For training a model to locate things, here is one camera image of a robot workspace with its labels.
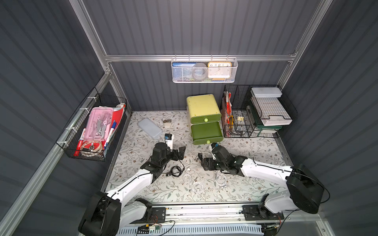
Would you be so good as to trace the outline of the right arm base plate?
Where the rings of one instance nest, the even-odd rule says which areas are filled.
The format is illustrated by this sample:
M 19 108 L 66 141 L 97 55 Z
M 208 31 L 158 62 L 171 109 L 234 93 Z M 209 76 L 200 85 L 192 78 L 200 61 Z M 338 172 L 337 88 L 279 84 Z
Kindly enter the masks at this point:
M 284 219 L 284 215 L 282 212 L 272 213 L 265 207 L 258 207 L 258 205 L 243 205 L 241 213 L 244 215 L 246 221 Z

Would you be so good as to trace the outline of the green drawer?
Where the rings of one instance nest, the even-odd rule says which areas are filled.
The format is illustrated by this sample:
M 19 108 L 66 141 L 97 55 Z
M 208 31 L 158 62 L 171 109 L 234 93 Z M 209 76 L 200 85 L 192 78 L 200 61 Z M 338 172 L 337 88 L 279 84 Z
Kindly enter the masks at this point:
M 194 124 L 191 126 L 191 135 L 194 145 L 218 143 L 223 140 L 219 122 Z

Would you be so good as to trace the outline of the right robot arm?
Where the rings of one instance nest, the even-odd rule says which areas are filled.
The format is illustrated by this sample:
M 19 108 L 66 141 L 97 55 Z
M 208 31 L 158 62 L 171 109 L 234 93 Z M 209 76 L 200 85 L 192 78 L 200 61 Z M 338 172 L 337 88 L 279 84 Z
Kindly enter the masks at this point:
M 317 214 L 322 204 L 324 185 L 304 165 L 279 166 L 262 163 L 241 155 L 233 155 L 219 145 L 211 145 L 211 157 L 198 154 L 205 171 L 220 171 L 223 174 L 267 180 L 283 187 L 283 191 L 264 194 L 257 207 L 263 218 L 281 211 L 301 210 Z

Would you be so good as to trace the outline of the black earphones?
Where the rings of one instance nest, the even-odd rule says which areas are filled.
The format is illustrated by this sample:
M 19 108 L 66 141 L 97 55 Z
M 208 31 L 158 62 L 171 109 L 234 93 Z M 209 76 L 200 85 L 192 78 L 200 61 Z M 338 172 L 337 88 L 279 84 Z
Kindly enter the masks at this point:
M 202 163 L 203 162 L 203 154 L 198 153 L 197 157 L 198 157 L 199 161 Z
M 185 167 L 181 168 L 179 166 L 173 166 L 165 175 L 167 177 L 172 176 L 172 177 L 178 178 L 183 174 L 184 170 L 185 170 Z

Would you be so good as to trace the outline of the green yellow drawer cabinet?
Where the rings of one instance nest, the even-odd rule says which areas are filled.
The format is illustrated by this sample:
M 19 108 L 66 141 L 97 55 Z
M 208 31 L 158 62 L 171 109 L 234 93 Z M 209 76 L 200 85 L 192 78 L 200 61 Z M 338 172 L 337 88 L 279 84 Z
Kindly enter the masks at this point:
M 213 94 L 187 97 L 187 112 L 190 126 L 221 120 L 221 112 Z

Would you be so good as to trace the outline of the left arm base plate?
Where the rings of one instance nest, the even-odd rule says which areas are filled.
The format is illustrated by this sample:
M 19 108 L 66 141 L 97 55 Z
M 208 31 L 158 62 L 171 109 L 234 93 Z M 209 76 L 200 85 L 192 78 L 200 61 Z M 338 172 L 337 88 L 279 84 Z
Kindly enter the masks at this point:
M 148 209 L 142 219 L 138 220 L 139 223 L 164 223 L 166 218 L 165 207 L 153 207 Z

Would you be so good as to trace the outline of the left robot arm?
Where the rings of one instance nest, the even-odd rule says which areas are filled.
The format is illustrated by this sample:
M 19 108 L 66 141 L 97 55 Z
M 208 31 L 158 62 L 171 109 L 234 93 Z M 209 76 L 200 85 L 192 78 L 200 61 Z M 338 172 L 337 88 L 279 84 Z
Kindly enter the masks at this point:
M 182 161 L 186 147 L 171 149 L 166 143 L 156 143 L 153 153 L 139 171 L 123 184 L 108 191 L 96 192 L 79 223 L 78 231 L 85 236 L 115 236 L 119 229 L 138 220 L 149 221 L 152 204 L 138 198 L 130 200 L 156 181 L 171 161 Z

